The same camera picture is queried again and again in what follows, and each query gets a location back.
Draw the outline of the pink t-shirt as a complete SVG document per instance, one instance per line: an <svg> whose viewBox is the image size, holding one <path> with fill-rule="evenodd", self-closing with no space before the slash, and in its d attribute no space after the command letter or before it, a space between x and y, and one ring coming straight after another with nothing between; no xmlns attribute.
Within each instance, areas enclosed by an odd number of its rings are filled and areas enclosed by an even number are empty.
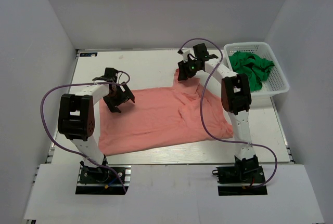
<svg viewBox="0 0 333 224"><path fill-rule="evenodd" d="M99 102L98 147L104 155L209 140L209 133L233 137L220 97L204 89L199 78L179 82L177 77L175 71L170 87L135 90L135 103L121 104L121 113L111 113Z"/></svg>

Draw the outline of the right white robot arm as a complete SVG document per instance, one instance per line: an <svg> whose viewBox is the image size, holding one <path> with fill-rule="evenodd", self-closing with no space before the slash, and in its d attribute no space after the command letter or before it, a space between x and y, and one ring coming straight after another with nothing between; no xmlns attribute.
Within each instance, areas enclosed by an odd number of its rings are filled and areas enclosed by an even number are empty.
<svg viewBox="0 0 333 224"><path fill-rule="evenodd" d="M244 173L257 170L258 158L252 146L249 128L249 109L252 102L248 78L237 74L222 64L215 54L209 54L204 43L195 45L192 54L189 49L179 49L183 60L178 63L179 81L194 77L198 71L208 73L221 84L221 102L228 113L236 144L235 166Z"/></svg>

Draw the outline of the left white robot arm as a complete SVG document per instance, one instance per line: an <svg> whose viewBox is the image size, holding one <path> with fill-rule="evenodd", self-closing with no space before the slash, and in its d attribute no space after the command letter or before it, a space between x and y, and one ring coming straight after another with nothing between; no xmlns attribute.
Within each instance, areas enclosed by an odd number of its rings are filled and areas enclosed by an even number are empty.
<svg viewBox="0 0 333 224"><path fill-rule="evenodd" d="M120 82L123 74L127 75L114 68L105 68L102 76L83 85L79 92L61 96L58 131L83 154L85 167L98 168L107 163L93 136L96 127L94 105L102 100L111 113L121 113L121 104L135 101L127 86L129 81Z"/></svg>

